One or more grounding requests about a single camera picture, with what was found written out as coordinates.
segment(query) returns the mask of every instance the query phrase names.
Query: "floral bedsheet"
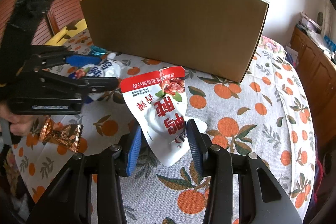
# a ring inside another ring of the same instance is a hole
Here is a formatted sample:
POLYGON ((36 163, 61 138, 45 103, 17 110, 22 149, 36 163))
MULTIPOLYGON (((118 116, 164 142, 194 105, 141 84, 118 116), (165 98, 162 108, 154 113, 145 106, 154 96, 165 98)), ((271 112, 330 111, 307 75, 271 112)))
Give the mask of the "floral bedsheet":
MULTIPOLYGON (((315 139, 310 110, 296 71, 283 55, 274 51, 278 44, 266 38, 256 50, 251 65, 239 84, 221 77, 185 68, 185 88, 189 101, 187 116, 208 125, 213 143, 229 152, 246 155, 256 152, 290 196, 301 218, 312 193, 315 171, 315 139)), ((92 44, 88 30, 66 42, 81 54, 92 44)), ((170 66, 148 58, 121 54, 117 60, 130 66, 128 75, 137 75, 170 66)), ((69 65, 51 71, 69 75, 69 65)), ((85 105, 82 114, 53 117, 62 124, 82 123, 80 151, 100 153, 130 131, 134 117, 117 90, 99 101, 85 105)), ((72 156, 53 143, 23 138, 13 152, 21 176, 35 202, 72 156)), ((91 221, 97 223, 97 176, 93 175, 91 221)), ((209 178, 195 171, 190 152, 172 167, 165 167, 151 150, 140 152, 137 168, 130 178, 121 178, 128 223, 202 223, 209 193, 209 178)), ((234 176, 234 217, 238 224, 238 179, 234 176)))

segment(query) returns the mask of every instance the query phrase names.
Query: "metal screw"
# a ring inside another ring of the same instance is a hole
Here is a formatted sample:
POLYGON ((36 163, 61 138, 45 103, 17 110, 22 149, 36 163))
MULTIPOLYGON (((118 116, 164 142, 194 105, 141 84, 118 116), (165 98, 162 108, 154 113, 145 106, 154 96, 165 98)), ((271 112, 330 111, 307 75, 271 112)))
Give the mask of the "metal screw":
POLYGON ((253 160, 256 160, 258 158, 258 155, 254 152, 249 153, 249 157, 253 160))
POLYGON ((118 151, 120 148, 121 148, 121 147, 120 147, 120 145, 118 145, 118 144, 111 145, 111 150, 112 150, 112 151, 118 151))
POLYGON ((221 149, 221 147, 218 144, 212 144, 210 146, 210 149, 213 151, 219 151, 221 149))
POLYGON ((79 160, 79 159, 82 158, 82 156, 83 156, 82 153, 76 153, 76 154, 74 154, 72 157, 73 157, 75 160, 79 160))

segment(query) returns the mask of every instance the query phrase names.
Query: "white snack bag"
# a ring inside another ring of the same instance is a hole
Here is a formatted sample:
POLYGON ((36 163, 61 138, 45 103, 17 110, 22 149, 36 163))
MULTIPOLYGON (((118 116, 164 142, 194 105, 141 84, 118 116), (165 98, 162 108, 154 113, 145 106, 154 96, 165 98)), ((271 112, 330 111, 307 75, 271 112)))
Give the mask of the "white snack bag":
MULTIPOLYGON (((109 53, 105 60, 99 63, 99 65, 86 65, 85 67, 90 67, 89 72, 86 76, 96 76, 96 77, 116 77, 120 78, 122 74, 122 70, 126 68, 120 61, 114 60, 116 54, 109 53)), ((89 97, 96 101, 98 100, 104 93, 90 93, 89 97)))
MULTIPOLYGON (((165 166, 172 166, 189 150, 185 122, 191 117, 185 117, 188 100, 184 76, 184 68, 176 66, 126 78, 120 83, 125 102, 149 147, 165 166)), ((207 125, 194 120, 200 132, 204 132, 207 125)))

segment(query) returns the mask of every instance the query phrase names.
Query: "yellow object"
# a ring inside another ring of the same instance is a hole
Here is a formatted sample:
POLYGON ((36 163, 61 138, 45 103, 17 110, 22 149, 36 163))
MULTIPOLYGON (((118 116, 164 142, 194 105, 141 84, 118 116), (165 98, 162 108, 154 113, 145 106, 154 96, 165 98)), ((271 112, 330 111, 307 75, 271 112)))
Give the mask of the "yellow object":
POLYGON ((62 46, 67 40, 74 37, 76 34, 84 31, 87 28, 85 19, 80 20, 79 22, 71 22, 57 34, 55 34, 51 39, 49 39, 45 45, 47 46, 62 46))

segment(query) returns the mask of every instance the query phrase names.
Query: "red and white package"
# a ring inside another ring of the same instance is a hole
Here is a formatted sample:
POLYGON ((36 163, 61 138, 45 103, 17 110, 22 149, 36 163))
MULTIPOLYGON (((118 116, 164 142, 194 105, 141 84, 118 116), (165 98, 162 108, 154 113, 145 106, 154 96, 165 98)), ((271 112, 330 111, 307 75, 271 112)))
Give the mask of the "red and white package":
MULTIPOLYGON (((188 150, 185 122, 188 105, 181 66, 133 76, 122 80, 121 92, 159 161, 172 166, 188 150)), ((201 132, 206 124, 195 119, 201 132)))

